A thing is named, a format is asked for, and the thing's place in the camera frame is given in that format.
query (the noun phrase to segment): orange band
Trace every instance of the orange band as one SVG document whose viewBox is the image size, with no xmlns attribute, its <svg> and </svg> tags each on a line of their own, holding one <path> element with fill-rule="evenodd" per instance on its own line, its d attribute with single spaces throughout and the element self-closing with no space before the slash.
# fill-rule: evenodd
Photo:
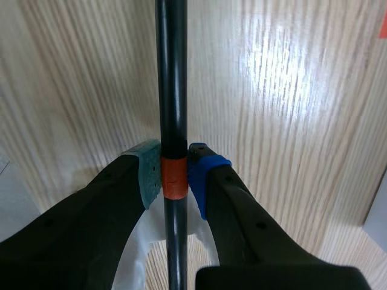
<svg viewBox="0 0 387 290">
<path fill-rule="evenodd" d="M 188 193 L 187 157 L 167 159 L 161 157 L 163 194 L 168 199 L 182 199 Z"/>
<path fill-rule="evenodd" d="M 387 38 L 387 11 L 385 15 L 385 20 L 382 24 L 382 29 L 380 30 L 379 38 Z"/>
</svg>

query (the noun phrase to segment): black plastic part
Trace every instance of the black plastic part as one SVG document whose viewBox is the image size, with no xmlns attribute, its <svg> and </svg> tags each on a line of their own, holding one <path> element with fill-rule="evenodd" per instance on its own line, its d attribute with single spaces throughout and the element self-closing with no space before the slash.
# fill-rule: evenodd
<svg viewBox="0 0 387 290">
<path fill-rule="evenodd" d="M 2 289 L 111 289 L 144 212 L 138 158 L 123 155 L 82 190 L 0 243 Z"/>
<path fill-rule="evenodd" d="M 187 196 L 176 201 L 164 198 L 169 289 L 186 289 Z"/>
<path fill-rule="evenodd" d="M 188 157 L 196 163 L 214 154 L 205 144 L 191 144 Z M 220 266 L 197 273 L 197 290 L 370 289 L 358 269 L 330 265 L 302 249 L 255 201 L 231 166 L 208 172 L 206 194 Z"/>
<path fill-rule="evenodd" d="M 187 156 L 187 0 L 155 0 L 161 155 Z M 164 198 L 169 289 L 187 288 L 187 198 Z"/>
<path fill-rule="evenodd" d="M 197 272 L 196 290 L 371 290 L 353 267 L 257 265 L 208 267 Z"/>
</svg>

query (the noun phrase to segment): screw hole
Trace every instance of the screw hole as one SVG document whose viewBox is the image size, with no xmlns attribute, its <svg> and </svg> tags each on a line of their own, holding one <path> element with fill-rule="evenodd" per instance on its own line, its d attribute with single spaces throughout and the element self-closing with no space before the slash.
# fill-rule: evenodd
<svg viewBox="0 0 387 290">
<path fill-rule="evenodd" d="M 257 228 L 259 228 L 260 230 L 264 230 L 264 229 L 266 229 L 266 224 L 264 223 L 264 222 L 257 222 L 256 224 L 255 224 L 255 226 L 257 227 Z"/>
<path fill-rule="evenodd" d="M 47 221 L 45 221 L 44 226 L 48 228 L 48 227 L 52 226 L 53 224 L 54 224 L 54 220 L 48 219 Z"/>
</svg>

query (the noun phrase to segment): black rod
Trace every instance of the black rod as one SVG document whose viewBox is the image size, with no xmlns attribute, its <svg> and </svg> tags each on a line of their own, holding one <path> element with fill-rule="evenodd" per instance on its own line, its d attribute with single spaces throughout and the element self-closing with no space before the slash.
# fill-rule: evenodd
<svg viewBox="0 0 387 290">
<path fill-rule="evenodd" d="M 187 1 L 155 0 L 161 155 L 187 156 Z M 169 289 L 187 289 L 187 196 L 164 198 Z"/>
</svg>

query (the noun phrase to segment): wood grain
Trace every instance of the wood grain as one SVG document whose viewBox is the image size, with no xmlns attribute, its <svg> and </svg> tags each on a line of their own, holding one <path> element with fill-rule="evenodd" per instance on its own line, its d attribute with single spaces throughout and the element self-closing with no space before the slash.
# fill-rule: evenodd
<svg viewBox="0 0 387 290">
<path fill-rule="evenodd" d="M 1 149 L 40 208 L 159 137 L 153 0 L 0 3 Z M 361 229 L 387 166 L 384 0 L 192 0 L 189 141 L 233 162 L 313 254 L 387 288 Z M 189 284 L 209 260 L 193 237 Z M 148 289 L 166 289 L 164 245 Z"/>
</svg>

